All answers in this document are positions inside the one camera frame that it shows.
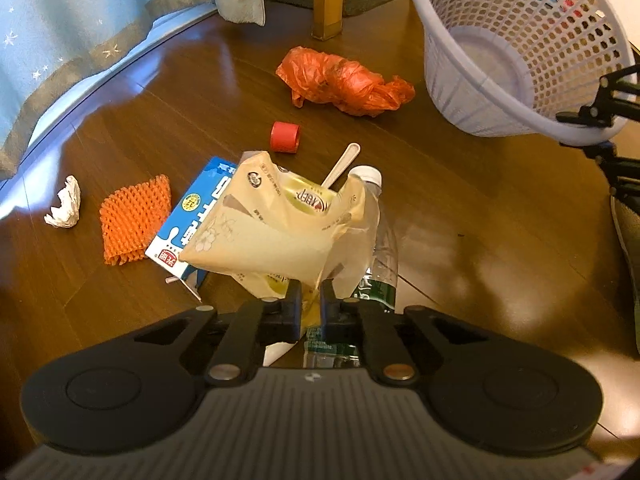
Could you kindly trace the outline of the clear plastic water bottle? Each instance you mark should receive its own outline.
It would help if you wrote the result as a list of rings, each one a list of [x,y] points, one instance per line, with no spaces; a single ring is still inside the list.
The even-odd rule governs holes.
[[[385,313],[394,313],[398,283],[398,255],[393,229],[382,205],[378,205],[378,230],[372,257],[352,298],[375,300]],[[351,368],[360,365],[352,344],[327,344],[319,327],[307,330],[303,366],[305,368]]]

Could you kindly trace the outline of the cream paper snack bag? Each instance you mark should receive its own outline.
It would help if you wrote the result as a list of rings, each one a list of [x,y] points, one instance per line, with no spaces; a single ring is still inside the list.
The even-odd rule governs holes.
[[[360,177],[338,191],[277,166],[266,152],[241,160],[224,194],[183,248],[180,260],[229,275],[257,298],[303,286],[303,328],[320,323],[320,284],[352,294],[369,266],[378,198]]]

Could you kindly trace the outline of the lavender plastic mesh basket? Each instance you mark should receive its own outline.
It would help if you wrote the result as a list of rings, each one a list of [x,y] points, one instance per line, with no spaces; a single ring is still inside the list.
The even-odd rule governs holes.
[[[583,146],[626,126],[558,122],[594,100],[601,77],[631,66],[608,0],[412,0],[424,28],[425,83],[450,124],[473,136],[540,133]]]

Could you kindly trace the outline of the blue white milk carton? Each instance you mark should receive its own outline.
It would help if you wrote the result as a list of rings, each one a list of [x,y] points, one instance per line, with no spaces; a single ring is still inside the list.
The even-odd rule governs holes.
[[[179,260],[183,248],[190,242],[213,206],[229,185],[236,165],[213,157],[178,200],[145,255],[169,273],[166,283],[179,282],[197,299],[198,289],[207,272]]]

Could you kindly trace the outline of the orange foam fruit net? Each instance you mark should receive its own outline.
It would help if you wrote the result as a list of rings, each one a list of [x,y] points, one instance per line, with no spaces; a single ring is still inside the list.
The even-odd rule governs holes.
[[[164,174],[107,196],[100,207],[104,262],[122,266],[144,259],[170,213],[170,182]]]

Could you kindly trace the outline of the red bottle cap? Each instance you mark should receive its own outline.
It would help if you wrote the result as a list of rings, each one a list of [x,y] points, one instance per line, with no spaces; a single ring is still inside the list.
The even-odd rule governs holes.
[[[270,148],[276,153],[295,154],[300,139],[299,125],[274,122],[270,132]]]

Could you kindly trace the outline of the crumpled white tissue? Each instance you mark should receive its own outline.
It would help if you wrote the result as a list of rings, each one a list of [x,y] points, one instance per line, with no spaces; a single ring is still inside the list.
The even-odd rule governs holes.
[[[60,204],[51,207],[50,212],[43,217],[48,226],[70,229],[76,226],[80,218],[81,190],[74,176],[67,176],[64,188],[58,191]]]

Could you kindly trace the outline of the crumpled orange plastic bag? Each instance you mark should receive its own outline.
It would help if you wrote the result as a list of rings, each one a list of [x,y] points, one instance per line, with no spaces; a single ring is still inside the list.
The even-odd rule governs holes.
[[[357,61],[311,48],[288,51],[276,69],[291,89],[292,103],[332,104],[345,114],[376,117],[411,102],[416,90],[398,76],[386,81]]]

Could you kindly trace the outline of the blue star curtain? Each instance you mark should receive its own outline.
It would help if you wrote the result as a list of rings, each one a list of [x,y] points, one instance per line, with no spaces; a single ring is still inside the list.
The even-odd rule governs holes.
[[[209,2],[229,22],[265,24],[264,0],[1,0],[2,178],[60,96],[118,63],[159,18]]]

